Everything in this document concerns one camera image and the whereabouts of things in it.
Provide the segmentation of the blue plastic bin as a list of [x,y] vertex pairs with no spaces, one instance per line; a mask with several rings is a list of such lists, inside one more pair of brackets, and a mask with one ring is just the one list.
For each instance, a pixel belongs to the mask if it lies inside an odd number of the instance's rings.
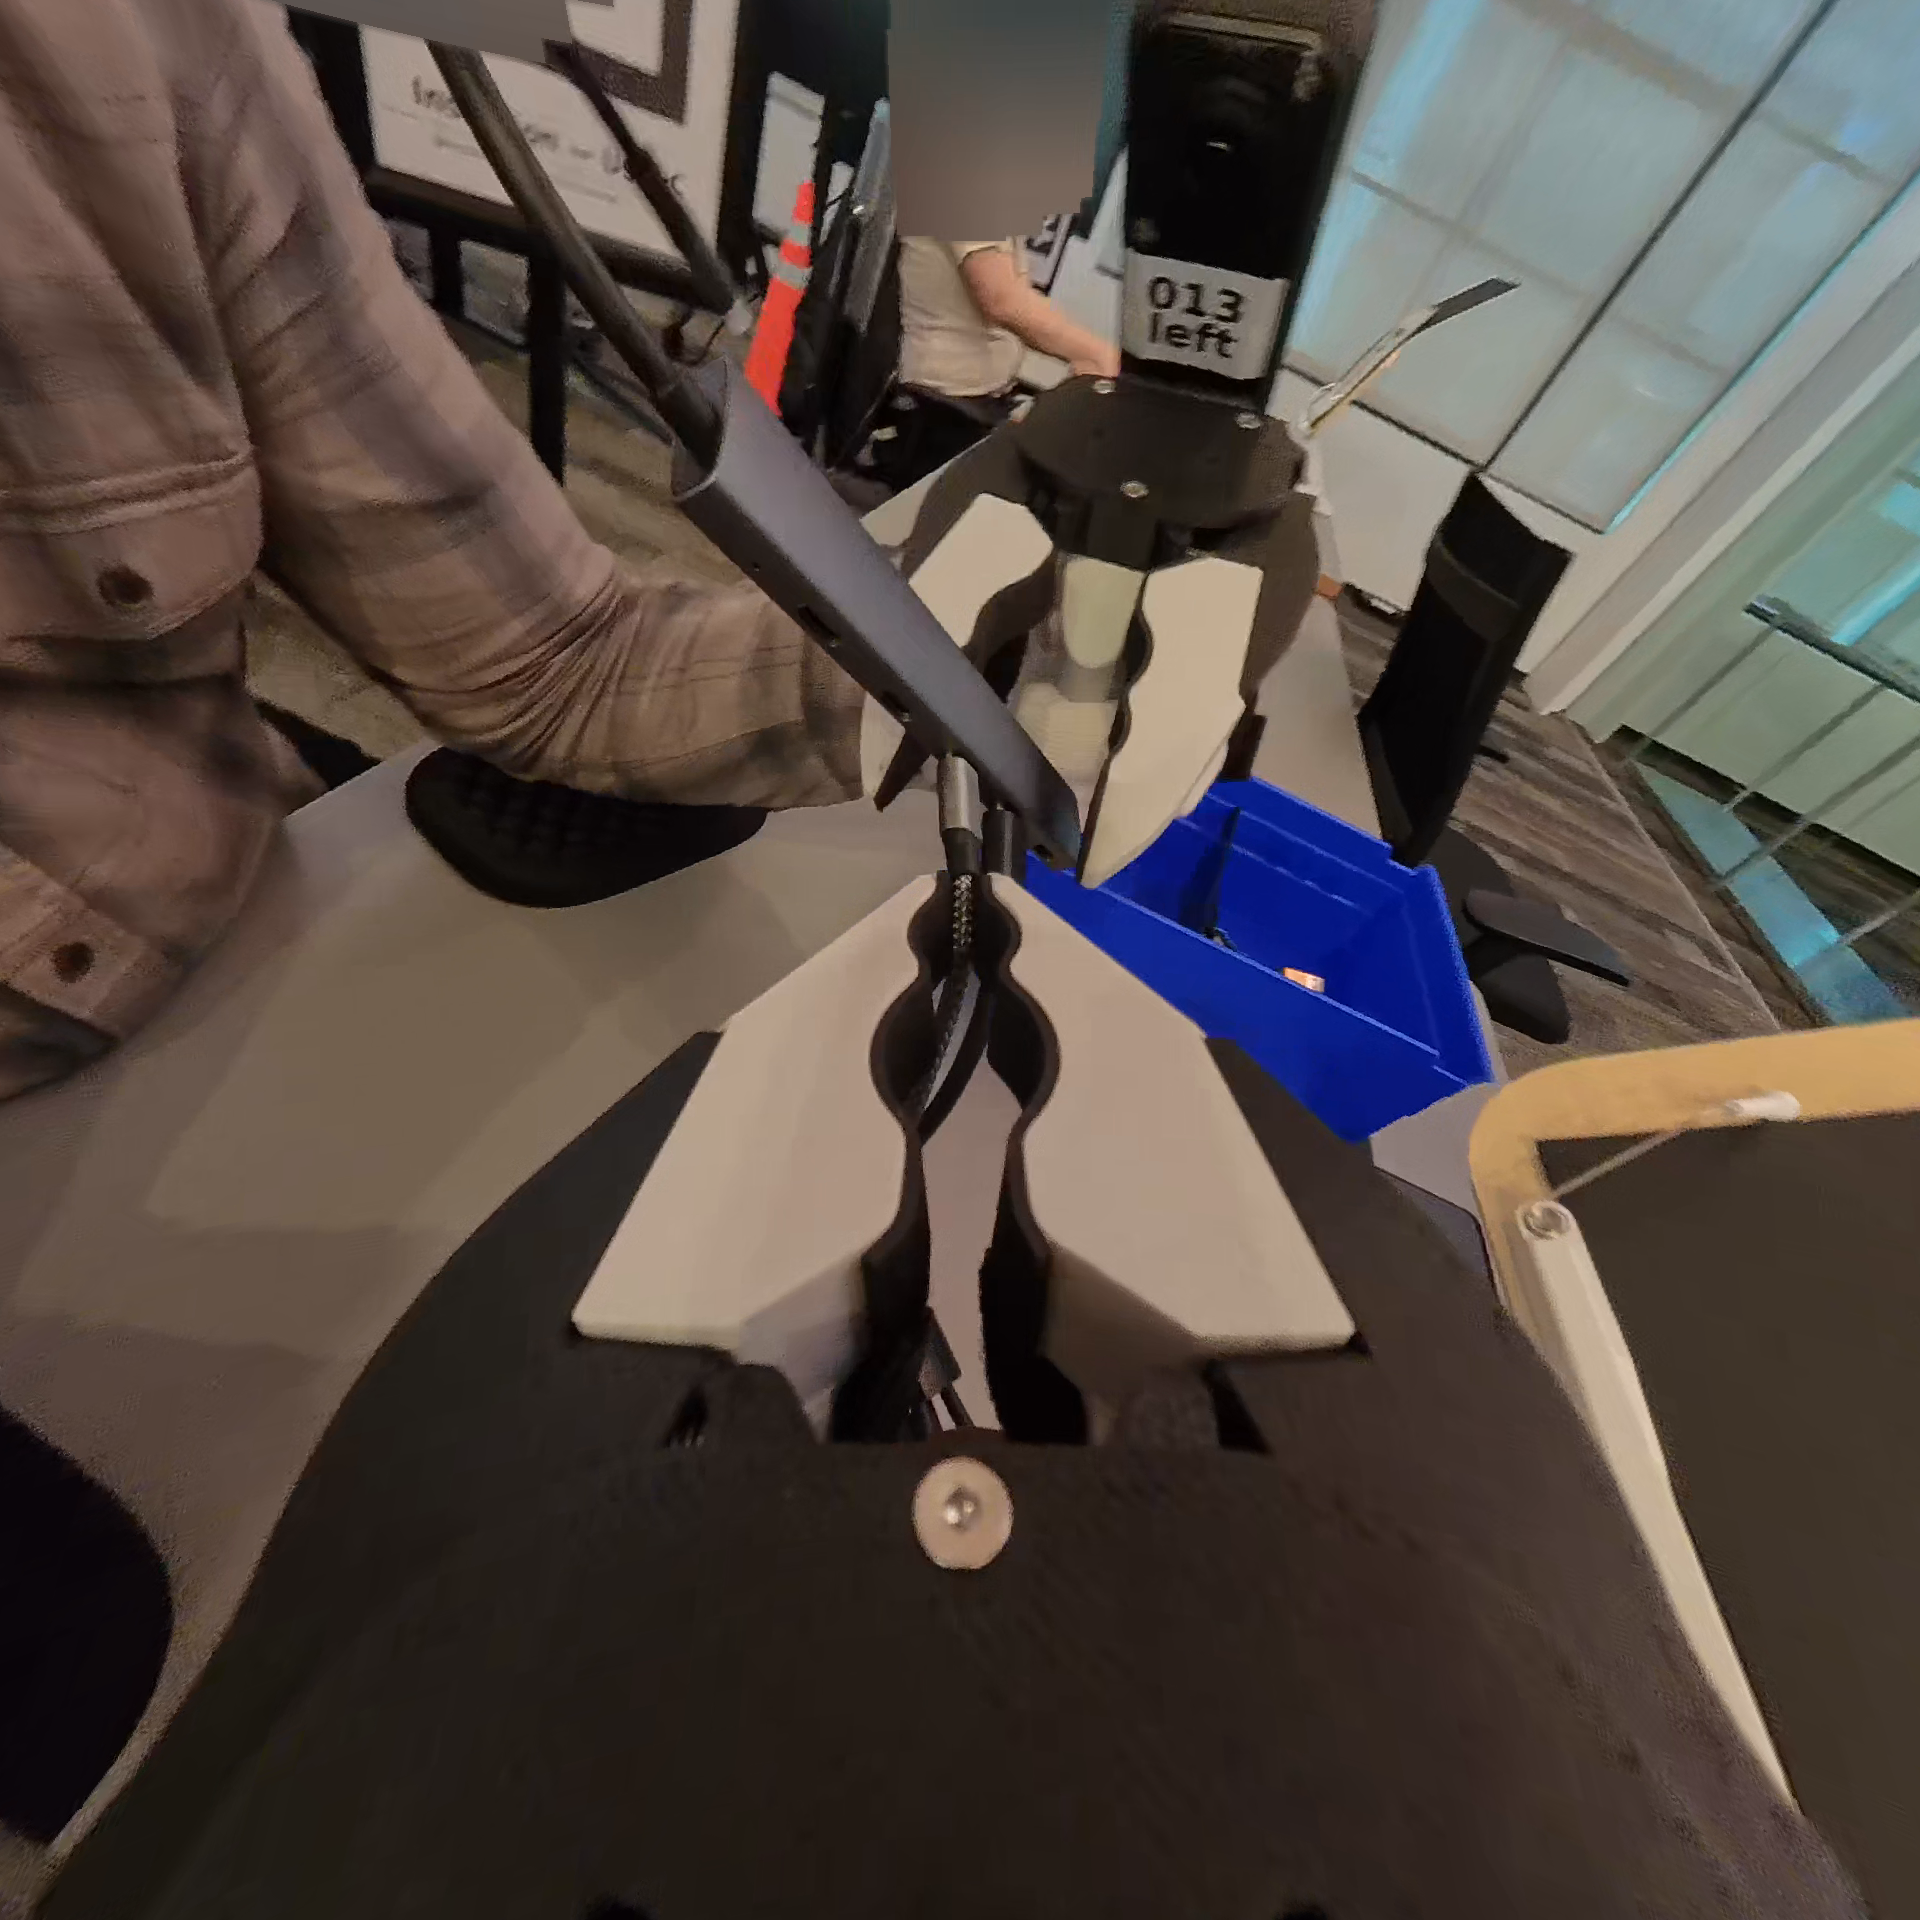
[[1439,871],[1266,780],[1212,780],[1097,888],[1029,855],[1029,896],[1342,1140],[1494,1080]]

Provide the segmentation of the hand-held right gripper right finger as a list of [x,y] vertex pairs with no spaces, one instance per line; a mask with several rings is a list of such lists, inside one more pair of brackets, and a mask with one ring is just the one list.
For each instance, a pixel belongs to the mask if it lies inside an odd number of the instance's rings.
[[1016,877],[983,971],[1016,1091],[983,1261],[997,1433],[1083,1448],[1159,1373],[1342,1354],[1362,1328],[1205,1034]]

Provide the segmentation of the orange traffic cone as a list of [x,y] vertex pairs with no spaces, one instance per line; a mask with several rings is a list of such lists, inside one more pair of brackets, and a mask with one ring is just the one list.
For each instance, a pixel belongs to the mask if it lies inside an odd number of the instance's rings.
[[791,220],[788,220],[788,237],[767,269],[767,291],[761,291],[761,314],[751,314],[751,339],[748,339],[748,384],[777,416],[777,380],[788,380],[788,356],[791,356],[791,335],[803,335],[803,303],[806,303],[806,279],[814,279],[814,183],[803,183],[791,194]]

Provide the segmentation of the grey usb hub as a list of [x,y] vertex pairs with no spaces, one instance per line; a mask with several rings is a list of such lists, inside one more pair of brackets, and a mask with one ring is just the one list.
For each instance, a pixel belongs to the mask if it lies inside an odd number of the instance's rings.
[[957,755],[1052,859],[1083,855],[1083,806],[1045,755],[955,648],[935,605],[895,570],[878,543],[728,367],[698,367],[665,400],[673,509],[788,611],[913,749]]

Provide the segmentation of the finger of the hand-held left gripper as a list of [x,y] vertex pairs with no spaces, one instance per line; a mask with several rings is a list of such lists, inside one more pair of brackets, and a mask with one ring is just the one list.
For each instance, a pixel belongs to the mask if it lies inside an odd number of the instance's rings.
[[935,611],[935,627],[972,666],[1016,663],[1019,597],[1045,570],[1052,543],[1043,523],[997,494],[972,494],[965,516],[924,549],[924,561],[902,564],[905,596]]
[[1108,888],[1205,800],[1246,716],[1238,670],[1252,648],[1252,611],[1263,564],[1246,561],[1181,561],[1147,570],[1147,663],[1117,697],[1117,749],[1108,755],[1096,796],[1083,888]]

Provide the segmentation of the black sheet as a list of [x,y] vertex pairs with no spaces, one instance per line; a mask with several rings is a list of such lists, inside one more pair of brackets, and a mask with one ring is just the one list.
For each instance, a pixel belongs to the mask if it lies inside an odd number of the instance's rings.
[[1920,1916],[1920,1114],[1656,1147],[1573,1223],[1796,1803]]

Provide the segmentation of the person's left forearm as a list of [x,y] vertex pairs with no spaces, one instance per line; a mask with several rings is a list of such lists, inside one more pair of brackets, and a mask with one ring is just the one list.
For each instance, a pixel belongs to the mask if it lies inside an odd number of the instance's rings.
[[314,621],[434,734],[604,800],[842,806],[864,696],[748,579],[641,570],[525,467],[343,516]]

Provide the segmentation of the framed sign board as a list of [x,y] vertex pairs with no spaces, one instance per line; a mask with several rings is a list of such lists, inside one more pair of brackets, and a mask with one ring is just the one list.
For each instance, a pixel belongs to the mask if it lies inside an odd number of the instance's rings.
[[[566,0],[566,27],[591,55],[626,130],[659,159],[696,229],[716,237],[741,0]],[[504,204],[504,184],[464,130],[425,41],[361,27],[361,60],[375,159]],[[504,55],[488,55],[488,73],[588,236],[678,258],[659,215],[626,183],[612,130],[566,73]]]

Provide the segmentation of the black textured pad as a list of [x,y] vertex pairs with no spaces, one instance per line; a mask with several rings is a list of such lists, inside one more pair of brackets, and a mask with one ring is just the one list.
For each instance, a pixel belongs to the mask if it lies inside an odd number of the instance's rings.
[[116,1486],[0,1410],[0,1817],[58,1838],[174,1645],[174,1583]]
[[405,773],[399,806],[446,871],[542,915],[641,896],[767,828],[767,806],[604,800],[558,780],[512,780],[455,749],[434,749]]

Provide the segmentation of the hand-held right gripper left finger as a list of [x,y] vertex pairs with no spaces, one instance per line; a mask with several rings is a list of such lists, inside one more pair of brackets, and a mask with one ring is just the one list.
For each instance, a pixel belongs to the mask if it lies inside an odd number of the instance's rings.
[[575,1299],[582,1340],[761,1361],[806,1405],[856,1380],[861,1261],[902,1223],[935,1091],[935,1065],[888,1091],[874,1037],[902,997],[957,1016],[957,981],[924,981],[923,915],[935,961],[957,961],[957,877],[913,877],[723,1028]]

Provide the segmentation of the black office chair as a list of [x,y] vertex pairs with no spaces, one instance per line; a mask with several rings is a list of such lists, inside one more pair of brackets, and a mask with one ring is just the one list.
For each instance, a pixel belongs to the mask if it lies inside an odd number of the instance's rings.
[[1468,476],[1428,543],[1428,570],[1389,666],[1362,697],[1362,755],[1389,855],[1439,877],[1484,1019],[1539,1045],[1573,1037],[1562,971],[1628,989],[1628,969],[1598,930],[1526,903],[1507,869],[1456,828],[1456,806],[1567,564],[1573,556],[1562,543],[1531,535],[1481,476]]

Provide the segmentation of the wooden book stand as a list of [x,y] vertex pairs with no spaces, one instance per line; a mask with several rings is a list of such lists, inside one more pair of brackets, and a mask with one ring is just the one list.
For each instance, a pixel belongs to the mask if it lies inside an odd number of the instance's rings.
[[1314,384],[1314,400],[1302,404],[1292,435],[1314,443],[1334,416],[1347,416],[1418,335],[1519,291],[1519,279],[1484,276],[1435,308],[1414,308],[1407,321],[1394,321],[1347,370],[1334,370],[1328,384]]
[[1665,1140],[1877,1123],[1915,1114],[1915,1091],[1920,1019],[1877,1019],[1539,1065],[1498,1089],[1468,1140],[1494,1294],[1573,1401],[1707,1685],[1783,1790],[1796,1778],[1681,1520],[1642,1366],[1567,1197]]

